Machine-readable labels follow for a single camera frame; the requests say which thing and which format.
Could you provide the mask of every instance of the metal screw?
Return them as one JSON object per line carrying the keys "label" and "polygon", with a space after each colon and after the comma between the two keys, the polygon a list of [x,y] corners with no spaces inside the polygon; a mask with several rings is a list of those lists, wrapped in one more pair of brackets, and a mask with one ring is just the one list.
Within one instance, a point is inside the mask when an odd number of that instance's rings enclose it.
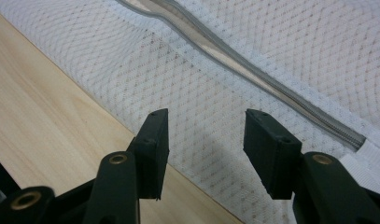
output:
{"label": "metal screw", "polygon": [[39,191],[30,191],[19,196],[12,202],[11,208],[13,210],[22,210],[37,203],[41,198]]}
{"label": "metal screw", "polygon": [[115,156],[111,157],[109,161],[111,164],[116,165],[116,164],[126,162],[126,160],[128,160],[128,157],[125,155],[115,155]]}
{"label": "metal screw", "polygon": [[332,160],[324,155],[316,154],[312,157],[314,161],[317,161],[318,163],[328,165],[332,163]]}

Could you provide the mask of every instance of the wooden table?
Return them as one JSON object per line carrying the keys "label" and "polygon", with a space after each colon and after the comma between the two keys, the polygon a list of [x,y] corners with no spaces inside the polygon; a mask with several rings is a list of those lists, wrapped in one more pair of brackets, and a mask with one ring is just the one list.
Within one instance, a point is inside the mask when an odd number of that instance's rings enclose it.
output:
{"label": "wooden table", "polygon": [[[21,188],[62,194],[133,137],[0,15],[0,162]],[[240,222],[169,165],[162,200],[140,204],[143,223]]]}

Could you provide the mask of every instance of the wood grain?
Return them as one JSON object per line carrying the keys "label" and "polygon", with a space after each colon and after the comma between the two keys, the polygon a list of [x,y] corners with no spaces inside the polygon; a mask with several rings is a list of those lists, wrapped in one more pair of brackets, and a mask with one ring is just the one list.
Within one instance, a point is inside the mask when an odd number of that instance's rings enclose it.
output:
{"label": "wood grain", "polygon": [[[22,188],[66,192],[133,136],[0,15],[0,162]],[[240,222],[171,166],[140,204],[143,223]]]}

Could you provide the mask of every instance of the light wood surface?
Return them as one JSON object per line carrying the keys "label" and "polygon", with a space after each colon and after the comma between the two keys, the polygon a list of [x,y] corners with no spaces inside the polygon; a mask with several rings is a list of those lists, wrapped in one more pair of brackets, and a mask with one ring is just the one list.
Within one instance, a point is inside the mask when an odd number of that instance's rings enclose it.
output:
{"label": "light wood surface", "polygon": [[[66,192],[132,138],[0,15],[0,162],[22,188]],[[140,204],[143,223],[239,223],[170,166],[162,200]]]}

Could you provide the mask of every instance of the white mesh fabric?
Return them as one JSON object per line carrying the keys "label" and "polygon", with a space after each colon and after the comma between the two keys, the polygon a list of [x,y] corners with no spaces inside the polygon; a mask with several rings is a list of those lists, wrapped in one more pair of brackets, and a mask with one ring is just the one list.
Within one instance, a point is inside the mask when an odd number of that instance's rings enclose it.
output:
{"label": "white mesh fabric", "polygon": [[303,152],[352,154],[163,22],[113,0],[0,0],[0,12],[134,133],[168,107],[169,163],[246,223],[294,221],[291,202],[270,199],[242,150],[247,108],[274,116]]}
{"label": "white mesh fabric", "polygon": [[348,119],[336,105],[380,131],[380,1],[176,1],[258,68],[341,122],[367,136],[377,132],[364,130],[366,123]]}

